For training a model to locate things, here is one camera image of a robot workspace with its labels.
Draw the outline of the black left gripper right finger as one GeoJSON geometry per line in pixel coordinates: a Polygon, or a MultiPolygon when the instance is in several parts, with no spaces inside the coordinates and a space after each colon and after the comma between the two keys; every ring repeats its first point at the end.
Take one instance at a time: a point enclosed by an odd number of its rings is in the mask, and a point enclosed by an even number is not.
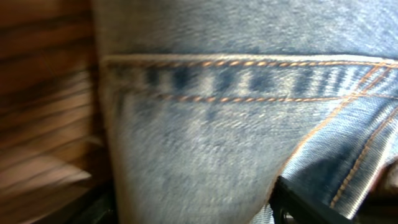
{"type": "Polygon", "coordinates": [[[289,223],[290,215],[299,224],[353,224],[332,208],[309,197],[288,179],[279,176],[269,200],[274,223],[289,223]]]}

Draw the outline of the blue denim jeans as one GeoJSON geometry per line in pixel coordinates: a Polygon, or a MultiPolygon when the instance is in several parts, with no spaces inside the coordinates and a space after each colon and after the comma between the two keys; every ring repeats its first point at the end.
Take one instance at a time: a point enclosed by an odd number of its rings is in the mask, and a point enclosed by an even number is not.
{"type": "Polygon", "coordinates": [[[270,223],[278,176],[353,218],[397,158],[396,0],[97,0],[121,223],[270,223]]]}

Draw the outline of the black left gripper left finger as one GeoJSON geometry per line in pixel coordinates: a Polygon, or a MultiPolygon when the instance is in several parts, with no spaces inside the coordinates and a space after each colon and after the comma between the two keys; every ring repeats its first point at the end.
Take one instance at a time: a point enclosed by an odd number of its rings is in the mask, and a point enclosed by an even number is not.
{"type": "Polygon", "coordinates": [[[113,183],[96,187],[40,219],[40,224],[117,224],[113,183]]]}

